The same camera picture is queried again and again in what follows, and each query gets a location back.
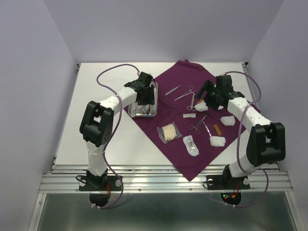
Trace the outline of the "long steel forceps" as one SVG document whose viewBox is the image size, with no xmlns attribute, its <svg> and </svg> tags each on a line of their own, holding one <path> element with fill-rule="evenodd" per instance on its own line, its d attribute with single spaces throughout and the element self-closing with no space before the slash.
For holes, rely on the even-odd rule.
<svg viewBox="0 0 308 231">
<path fill-rule="evenodd" d="M 189 95 L 189 94 L 194 94 L 194 95 L 196 95 L 197 92 L 198 92 L 198 91 L 194 90 L 194 87 L 193 87 L 193 86 L 189 86 L 189 87 L 188 87 L 188 91 L 187 91 L 186 93 L 184 93 L 183 95 L 179 96 L 178 98 L 176 98 L 174 101 L 179 100 L 179 99 L 181 99 L 181 98 L 183 98 L 183 97 L 185 97 L 185 96 L 187 96 L 187 95 Z"/>
</svg>

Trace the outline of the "straight steel scissors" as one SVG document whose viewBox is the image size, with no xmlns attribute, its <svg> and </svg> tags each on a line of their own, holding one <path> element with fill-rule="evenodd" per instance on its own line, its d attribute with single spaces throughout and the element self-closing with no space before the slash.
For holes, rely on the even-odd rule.
<svg viewBox="0 0 308 231">
<path fill-rule="evenodd" d="M 143 106 L 137 106 L 134 110 L 133 110 L 133 114 L 136 115 L 136 114 L 139 114 L 141 113 L 143 110 Z"/>
</svg>

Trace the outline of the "small steel scissors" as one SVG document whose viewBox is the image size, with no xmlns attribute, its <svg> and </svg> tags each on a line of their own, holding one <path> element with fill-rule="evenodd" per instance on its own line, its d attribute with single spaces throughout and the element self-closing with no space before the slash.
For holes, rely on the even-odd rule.
<svg viewBox="0 0 308 231">
<path fill-rule="evenodd" d="M 148 105 L 144 105 L 141 114 L 147 115 L 148 114 L 147 111 L 148 111 Z"/>
</svg>

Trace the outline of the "stainless steel instrument tray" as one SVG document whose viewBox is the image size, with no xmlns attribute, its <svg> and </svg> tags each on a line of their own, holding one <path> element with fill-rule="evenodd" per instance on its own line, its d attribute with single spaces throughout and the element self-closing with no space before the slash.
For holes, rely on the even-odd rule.
<svg viewBox="0 0 308 231">
<path fill-rule="evenodd" d="M 137 102 L 128 106 L 128 114 L 131 117 L 154 117 L 157 115 L 158 108 L 158 84 L 151 83 L 154 86 L 154 104 L 138 105 Z"/>
</svg>

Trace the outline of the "steel bandage scissors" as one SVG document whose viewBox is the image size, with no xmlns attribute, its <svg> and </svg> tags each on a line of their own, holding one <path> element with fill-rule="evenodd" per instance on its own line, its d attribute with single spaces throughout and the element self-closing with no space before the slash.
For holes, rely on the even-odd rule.
<svg viewBox="0 0 308 231">
<path fill-rule="evenodd" d="M 191 100 L 191 104 L 189 106 L 187 106 L 187 110 L 189 111 L 196 111 L 196 108 L 194 107 L 194 99 L 195 99 L 195 94 L 192 94 L 192 100 Z"/>
</svg>

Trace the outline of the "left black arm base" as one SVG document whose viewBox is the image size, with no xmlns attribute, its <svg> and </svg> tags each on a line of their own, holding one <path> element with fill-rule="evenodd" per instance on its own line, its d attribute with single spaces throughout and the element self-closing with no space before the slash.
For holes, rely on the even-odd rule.
<svg viewBox="0 0 308 231">
<path fill-rule="evenodd" d="M 122 188 L 120 179 L 117 176 L 109 175 L 108 170 L 102 176 L 95 176 L 87 170 L 86 175 L 77 175 L 76 180 L 79 182 L 79 190 L 82 192 L 119 192 Z"/>
</svg>

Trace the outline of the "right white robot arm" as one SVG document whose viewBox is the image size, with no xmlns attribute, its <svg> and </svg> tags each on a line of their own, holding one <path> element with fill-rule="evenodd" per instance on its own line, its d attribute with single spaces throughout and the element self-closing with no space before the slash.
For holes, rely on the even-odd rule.
<svg viewBox="0 0 308 231">
<path fill-rule="evenodd" d="M 245 155 L 225 166 L 221 175 L 207 176 L 205 183 L 209 190 L 228 190 L 237 186 L 248 189 L 248 175 L 259 166 L 285 159 L 284 125 L 263 117 L 241 92 L 235 91 L 229 73 L 217 76 L 215 83 L 205 81 L 197 93 L 197 98 L 201 97 L 209 108 L 217 110 L 223 106 L 239 120 L 239 128 L 249 132 Z"/>
</svg>

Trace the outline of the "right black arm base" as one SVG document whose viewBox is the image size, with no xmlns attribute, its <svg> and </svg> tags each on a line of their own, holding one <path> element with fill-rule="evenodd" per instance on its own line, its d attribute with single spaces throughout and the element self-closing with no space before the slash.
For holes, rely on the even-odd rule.
<svg viewBox="0 0 308 231">
<path fill-rule="evenodd" d="M 250 184 L 248 177 L 234 178 L 231 176 L 229 167 L 226 166 L 220 175 L 207 175 L 203 187 L 208 190 L 249 190 Z"/>
</svg>

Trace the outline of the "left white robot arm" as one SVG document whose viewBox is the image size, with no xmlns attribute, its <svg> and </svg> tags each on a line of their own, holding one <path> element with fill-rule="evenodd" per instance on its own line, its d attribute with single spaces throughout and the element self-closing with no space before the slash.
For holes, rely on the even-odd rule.
<svg viewBox="0 0 308 231">
<path fill-rule="evenodd" d="M 100 102 L 87 104 L 79 132 L 86 142 L 89 165 L 85 176 L 77 176 L 81 191 L 103 191 L 108 185 L 108 165 L 105 150 L 113 137 L 114 116 L 122 116 L 124 107 L 138 103 L 154 105 L 155 83 L 150 74 L 140 72 L 139 77 L 128 82 L 114 95 Z"/>
</svg>

